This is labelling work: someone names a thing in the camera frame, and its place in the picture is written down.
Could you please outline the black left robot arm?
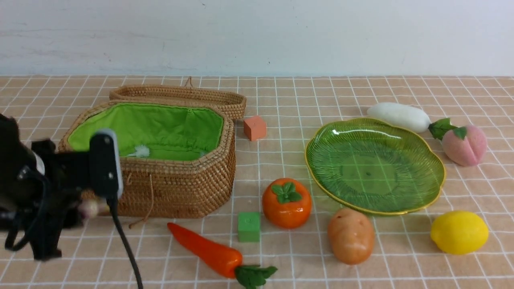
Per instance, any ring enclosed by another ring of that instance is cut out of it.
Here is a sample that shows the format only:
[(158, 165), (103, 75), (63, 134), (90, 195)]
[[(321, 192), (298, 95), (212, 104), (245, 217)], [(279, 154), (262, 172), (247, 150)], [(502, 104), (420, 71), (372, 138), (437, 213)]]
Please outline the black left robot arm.
[(90, 152), (57, 153), (43, 139), (27, 147), (13, 117), (1, 116), (1, 232), (5, 249), (31, 247), (33, 258), (61, 258), (63, 229), (83, 224), (82, 192), (95, 188), (95, 163)]

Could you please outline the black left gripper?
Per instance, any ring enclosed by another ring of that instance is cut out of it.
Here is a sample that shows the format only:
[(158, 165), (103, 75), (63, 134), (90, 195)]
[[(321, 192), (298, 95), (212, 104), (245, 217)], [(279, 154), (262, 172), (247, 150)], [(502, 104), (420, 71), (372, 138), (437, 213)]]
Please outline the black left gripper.
[(60, 258), (62, 230), (82, 227), (85, 220), (80, 206), (83, 190), (90, 187), (88, 154), (55, 150), (49, 139), (33, 141), (16, 177), (24, 198), (16, 209), (16, 229), (24, 232), (16, 250), (29, 245), (36, 261)]

